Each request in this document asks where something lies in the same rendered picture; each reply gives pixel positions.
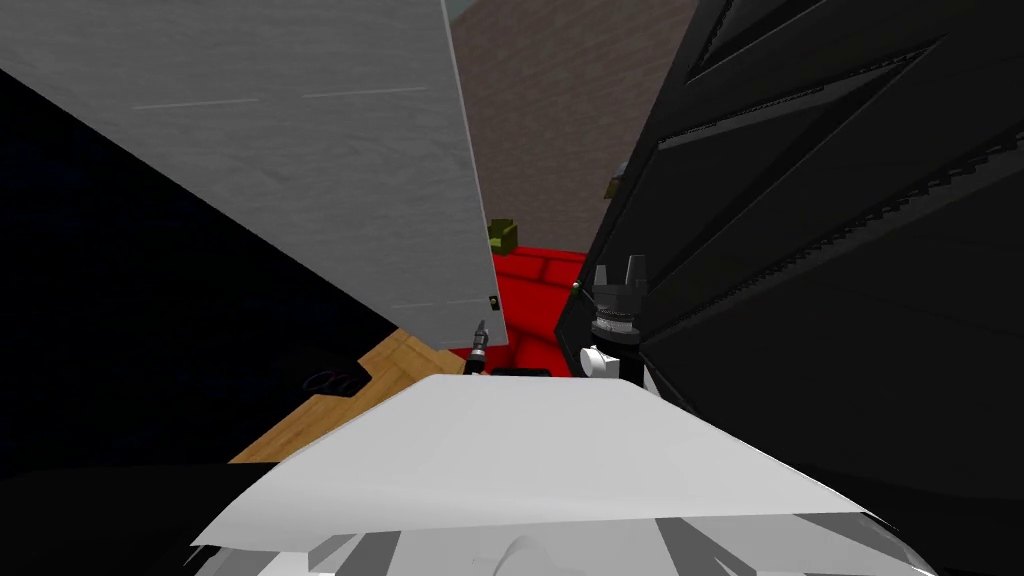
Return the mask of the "red sofa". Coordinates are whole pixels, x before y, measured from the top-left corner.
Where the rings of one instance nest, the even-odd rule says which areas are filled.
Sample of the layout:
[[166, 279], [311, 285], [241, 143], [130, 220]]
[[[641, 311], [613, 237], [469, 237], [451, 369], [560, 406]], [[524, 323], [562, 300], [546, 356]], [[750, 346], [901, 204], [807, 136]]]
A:
[[571, 375], [555, 328], [584, 261], [582, 253], [523, 246], [493, 257], [508, 343], [488, 343], [488, 371], [545, 369], [554, 377]]

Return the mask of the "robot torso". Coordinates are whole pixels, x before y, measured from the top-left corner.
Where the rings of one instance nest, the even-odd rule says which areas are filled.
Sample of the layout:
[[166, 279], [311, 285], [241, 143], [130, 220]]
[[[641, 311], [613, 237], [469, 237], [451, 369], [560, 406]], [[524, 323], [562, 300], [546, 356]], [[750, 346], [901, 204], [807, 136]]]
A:
[[196, 543], [195, 576], [937, 576], [847, 497], [616, 379], [427, 377]]

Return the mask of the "black panelled door leaf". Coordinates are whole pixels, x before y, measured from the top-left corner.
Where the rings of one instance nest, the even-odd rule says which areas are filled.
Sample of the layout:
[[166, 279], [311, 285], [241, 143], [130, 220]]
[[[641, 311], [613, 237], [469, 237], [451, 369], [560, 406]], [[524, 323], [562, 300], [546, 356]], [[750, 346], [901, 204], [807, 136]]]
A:
[[672, 401], [814, 474], [1024, 500], [1024, 0], [696, 0], [570, 363], [632, 255]]

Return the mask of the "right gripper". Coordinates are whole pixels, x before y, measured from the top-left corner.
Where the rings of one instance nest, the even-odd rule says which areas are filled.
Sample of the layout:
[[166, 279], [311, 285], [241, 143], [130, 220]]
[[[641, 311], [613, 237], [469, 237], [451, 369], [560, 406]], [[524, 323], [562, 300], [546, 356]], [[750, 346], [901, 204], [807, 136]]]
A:
[[593, 278], [593, 301], [596, 315], [604, 318], [638, 316], [646, 296], [646, 257], [630, 255], [625, 285], [608, 284], [606, 266], [596, 266]]

